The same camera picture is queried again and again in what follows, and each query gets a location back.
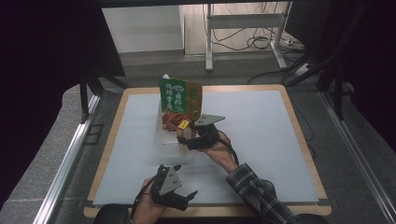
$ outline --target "table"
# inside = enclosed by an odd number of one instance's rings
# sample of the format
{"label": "table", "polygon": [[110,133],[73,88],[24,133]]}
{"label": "table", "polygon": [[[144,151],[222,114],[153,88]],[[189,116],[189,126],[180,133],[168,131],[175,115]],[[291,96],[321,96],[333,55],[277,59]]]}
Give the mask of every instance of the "table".
{"label": "table", "polygon": [[[290,205],[290,209],[295,214],[301,213],[310,213],[310,214],[317,214],[321,216],[329,215],[332,211],[329,204],[327,202],[327,195],[326,192],[321,184],[318,171],[315,167],[315,164],[312,160],[310,155],[309,149],[306,145],[304,140],[303,133],[301,131],[300,125],[297,121],[297,118],[293,112],[293,108],[291,106],[290,99],[287,95],[285,88],[281,85],[258,85],[258,86],[205,86],[204,92],[211,92],[211,91],[279,91],[283,102],[287,108],[291,124],[293,129],[296,133],[298,143],[302,149],[302,153],[307,164],[309,173],[314,180],[314,185],[319,197],[319,202],[316,204],[295,204]],[[117,131],[120,127],[121,118],[123,112],[125,110],[125,106],[128,100],[128,96],[130,94],[151,94],[151,93],[159,93],[158,88],[132,88],[125,90],[124,94],[122,95],[120,106],[117,111],[117,115],[114,119],[109,137],[106,142],[106,147],[102,159],[100,161],[95,179],[92,183],[92,188],[88,197],[88,201],[93,201],[95,194],[98,190],[98,187],[101,183],[101,180],[104,176],[106,166],[108,160],[110,158],[110,154],[112,148],[114,146]],[[84,208],[84,214],[87,217],[95,217],[97,212],[99,211],[98,208],[93,208],[86,206]],[[233,206],[190,206],[186,211],[181,212],[176,209],[166,209],[163,213],[163,217],[250,217],[253,214],[248,210],[247,207],[244,205],[233,205]]]}

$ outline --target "green food package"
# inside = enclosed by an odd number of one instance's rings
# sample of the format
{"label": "green food package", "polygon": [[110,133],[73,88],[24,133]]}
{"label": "green food package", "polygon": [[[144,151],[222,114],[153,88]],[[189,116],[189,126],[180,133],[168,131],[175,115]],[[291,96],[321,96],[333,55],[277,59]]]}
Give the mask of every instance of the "green food package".
{"label": "green food package", "polygon": [[182,114],[193,121],[201,116],[202,85],[181,79],[159,79],[163,113]]}

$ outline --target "plaid sleeve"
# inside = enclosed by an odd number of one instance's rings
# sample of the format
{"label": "plaid sleeve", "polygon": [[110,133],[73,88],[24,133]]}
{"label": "plaid sleeve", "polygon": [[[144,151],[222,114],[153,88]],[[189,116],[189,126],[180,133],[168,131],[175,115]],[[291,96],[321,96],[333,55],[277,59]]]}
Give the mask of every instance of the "plaid sleeve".
{"label": "plaid sleeve", "polygon": [[299,218],[277,199],[273,183],[258,178],[247,164],[237,167],[226,180],[256,216],[270,223],[300,223]]}

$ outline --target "gray carpet floor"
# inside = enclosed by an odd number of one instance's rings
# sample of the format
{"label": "gray carpet floor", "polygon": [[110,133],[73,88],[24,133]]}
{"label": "gray carpet floor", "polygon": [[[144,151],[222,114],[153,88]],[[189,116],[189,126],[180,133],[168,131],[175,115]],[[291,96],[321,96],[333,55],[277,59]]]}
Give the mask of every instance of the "gray carpet floor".
{"label": "gray carpet floor", "polygon": [[[203,85],[241,85],[248,84],[258,74],[278,70],[272,53],[216,55],[214,71],[211,73],[205,71],[202,56],[151,55],[132,58],[121,55],[121,60],[126,77],[120,77],[120,80],[132,87],[157,86],[157,78],[164,74]],[[275,84],[283,78],[292,77],[283,77],[282,73],[263,74],[250,80],[249,84]],[[313,76],[296,87],[288,88],[288,92],[332,205],[332,213],[325,218],[331,224],[388,223],[315,90],[317,79],[318,76]],[[85,138],[49,223],[92,223],[91,218],[84,217],[83,207],[122,93],[113,83],[105,79],[101,81],[106,91],[101,97],[99,110],[94,114],[91,134]],[[396,202],[395,153],[356,110],[348,96],[343,99],[343,108],[346,124],[364,157],[391,199]],[[0,223],[33,222],[73,139],[80,113],[79,87],[76,86],[64,94],[63,108],[35,160],[1,211]],[[228,218],[160,220],[161,223],[231,221]],[[242,218],[237,221],[251,223],[252,220]]]}

